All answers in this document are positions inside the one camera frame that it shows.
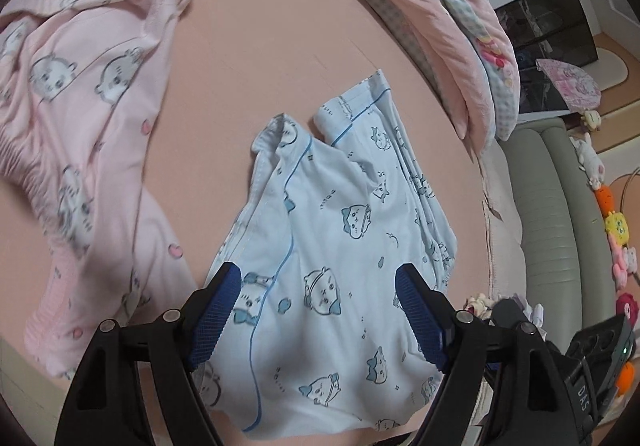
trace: bed surface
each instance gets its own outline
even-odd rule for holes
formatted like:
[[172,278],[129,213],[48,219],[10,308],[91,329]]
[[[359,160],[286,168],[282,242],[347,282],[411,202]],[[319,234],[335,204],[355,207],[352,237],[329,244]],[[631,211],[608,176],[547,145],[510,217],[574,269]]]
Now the bed surface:
[[[358,0],[194,0],[178,23],[145,184],[172,223],[198,283],[246,202],[256,134],[283,111],[317,133],[310,119],[319,106],[378,68],[458,237],[450,300],[462,306],[468,295],[487,292],[478,166],[424,78]],[[0,333],[26,356],[22,331],[46,286],[49,252],[26,200],[4,181],[0,260]],[[418,423],[414,419],[414,429]],[[223,417],[216,425],[229,444],[245,444]],[[381,438],[373,430],[356,431],[334,436],[331,444]]]

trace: green leather headboard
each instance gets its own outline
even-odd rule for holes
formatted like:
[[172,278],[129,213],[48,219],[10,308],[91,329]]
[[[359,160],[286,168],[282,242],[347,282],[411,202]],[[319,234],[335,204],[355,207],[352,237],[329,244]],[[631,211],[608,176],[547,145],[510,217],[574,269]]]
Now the green leather headboard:
[[561,119],[520,124],[500,145],[522,219],[527,300],[542,303],[548,339],[564,352],[576,331],[615,314],[604,221]]

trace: beige tile floor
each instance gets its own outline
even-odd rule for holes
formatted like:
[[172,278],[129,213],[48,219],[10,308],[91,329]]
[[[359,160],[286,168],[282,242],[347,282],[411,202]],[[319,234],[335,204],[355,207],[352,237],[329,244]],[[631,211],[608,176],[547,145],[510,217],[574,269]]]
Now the beige tile floor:
[[37,446],[52,446],[65,391],[0,337],[0,394]]

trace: pink pajama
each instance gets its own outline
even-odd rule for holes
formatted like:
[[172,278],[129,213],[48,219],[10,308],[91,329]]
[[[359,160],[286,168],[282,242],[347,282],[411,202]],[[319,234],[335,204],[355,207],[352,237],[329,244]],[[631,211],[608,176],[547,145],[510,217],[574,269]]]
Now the pink pajama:
[[49,240],[28,350],[74,371],[105,318],[180,307],[196,288],[142,185],[178,16],[191,0],[11,0],[0,12],[0,173]]

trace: yellow spongebob plush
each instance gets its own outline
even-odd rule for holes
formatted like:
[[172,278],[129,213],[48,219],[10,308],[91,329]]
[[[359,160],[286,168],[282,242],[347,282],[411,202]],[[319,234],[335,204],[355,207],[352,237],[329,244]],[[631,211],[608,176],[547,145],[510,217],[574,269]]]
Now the yellow spongebob plush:
[[604,219],[605,230],[613,236],[618,245],[626,245],[629,242],[629,227],[622,213],[611,213]]

